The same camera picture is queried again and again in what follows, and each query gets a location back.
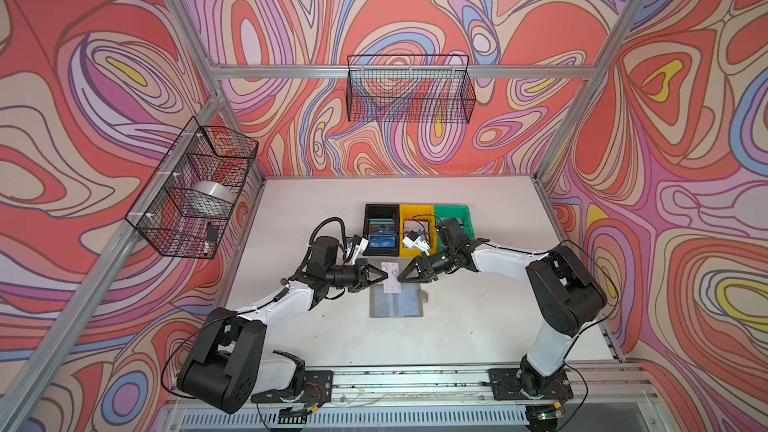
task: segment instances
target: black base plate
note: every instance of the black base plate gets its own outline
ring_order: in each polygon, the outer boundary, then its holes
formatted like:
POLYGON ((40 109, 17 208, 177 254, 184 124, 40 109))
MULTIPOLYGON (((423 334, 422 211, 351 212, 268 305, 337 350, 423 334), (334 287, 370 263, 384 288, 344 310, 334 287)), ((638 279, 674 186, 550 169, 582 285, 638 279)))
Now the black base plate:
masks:
MULTIPOLYGON (((530 400, 520 389, 520 380, 517 378, 519 369, 490 369, 488 376, 493 390, 494 400, 530 400)), ((574 398, 574 392, 568 382, 568 376, 565 375, 565 369, 560 369, 554 375, 550 385, 544 389, 544 396, 541 400, 559 400, 565 402, 574 398)))
MULTIPOLYGON (((333 387, 333 372, 331 370, 308 370, 306 372, 306 381, 312 382, 322 387, 325 395, 309 384, 304 385, 304 391, 299 404, 314 404, 315 402, 328 402, 331 400, 331 389, 333 387)), ((274 390, 261 392, 250 396, 250 401, 258 404, 285 404, 280 396, 274 393, 274 390)))

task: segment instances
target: green bin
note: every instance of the green bin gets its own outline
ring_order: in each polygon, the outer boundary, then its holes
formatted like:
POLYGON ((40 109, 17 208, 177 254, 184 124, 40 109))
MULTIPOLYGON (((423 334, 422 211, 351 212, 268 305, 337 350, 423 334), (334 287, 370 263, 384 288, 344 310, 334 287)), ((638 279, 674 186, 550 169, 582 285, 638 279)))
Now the green bin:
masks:
MULTIPOLYGON (((467 206, 435 206, 435 215, 440 220, 454 217, 458 223, 464 227, 464 232, 469 238, 475 238, 475 229, 472 228, 472 219, 469 217, 469 207, 467 206)), ((442 250, 440 238, 437 240, 437 250, 442 250)))

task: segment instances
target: blue circle pattern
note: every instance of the blue circle pattern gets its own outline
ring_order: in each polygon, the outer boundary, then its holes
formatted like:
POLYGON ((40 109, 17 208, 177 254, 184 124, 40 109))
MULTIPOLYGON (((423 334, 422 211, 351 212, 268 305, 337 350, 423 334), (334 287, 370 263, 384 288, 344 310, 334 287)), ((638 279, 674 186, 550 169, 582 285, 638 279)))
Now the blue circle pattern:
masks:
POLYGON ((141 409, 144 408, 144 403, 147 401, 147 391, 149 385, 147 376, 143 372, 134 371, 117 379, 112 387, 107 390, 104 400, 101 401, 101 416, 110 425, 124 425, 135 419, 141 409), (119 414, 113 407, 114 396, 124 385, 133 384, 139 388, 139 399, 136 401, 136 405, 126 415, 119 414))

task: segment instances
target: yellow bin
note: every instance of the yellow bin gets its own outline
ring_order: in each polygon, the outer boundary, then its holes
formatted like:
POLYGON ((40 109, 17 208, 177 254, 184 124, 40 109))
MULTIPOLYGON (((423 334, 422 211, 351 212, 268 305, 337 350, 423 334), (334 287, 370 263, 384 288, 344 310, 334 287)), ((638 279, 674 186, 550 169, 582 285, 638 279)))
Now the yellow bin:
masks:
POLYGON ((405 230, 406 221, 417 220, 424 224, 424 228, 427 228, 428 223, 429 230, 429 252, 428 254, 434 254, 437 252, 437 231, 435 230, 435 207, 434 206, 408 206, 400 205, 400 257, 415 257, 421 252, 414 248, 406 248, 402 244, 402 238, 406 236, 408 231, 405 230))

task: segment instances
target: robotic arm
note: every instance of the robotic arm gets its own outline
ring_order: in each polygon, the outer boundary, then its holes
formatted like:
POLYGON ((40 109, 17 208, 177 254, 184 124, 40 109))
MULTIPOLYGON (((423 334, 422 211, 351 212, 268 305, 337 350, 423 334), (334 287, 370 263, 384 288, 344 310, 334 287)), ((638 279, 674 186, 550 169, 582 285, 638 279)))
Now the robotic arm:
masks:
MULTIPOLYGON (((336 265, 339 241, 325 236, 315 239, 326 223, 315 229, 301 265, 281 281, 282 289, 237 311, 217 308, 208 315, 206 324, 219 322, 219 327, 206 325, 201 330, 179 372, 180 390, 230 414, 259 392, 271 390, 286 400, 302 394, 306 383, 303 360, 278 350, 263 354, 268 333, 314 308, 331 287, 354 293, 387 278, 387 273, 358 258, 367 245, 358 236, 352 241, 347 261, 351 264, 336 265)), ((440 274, 466 268, 529 282, 544 322, 533 347, 521 360, 517 380, 525 397, 542 397, 562 373, 563 360, 582 326, 605 306, 605 293, 565 246, 536 253, 492 245, 485 239, 471 240, 455 218, 437 224, 437 232, 446 248, 432 255, 426 254, 429 247, 422 237, 415 233, 404 237, 403 243, 421 254, 398 280, 428 283, 440 274)))

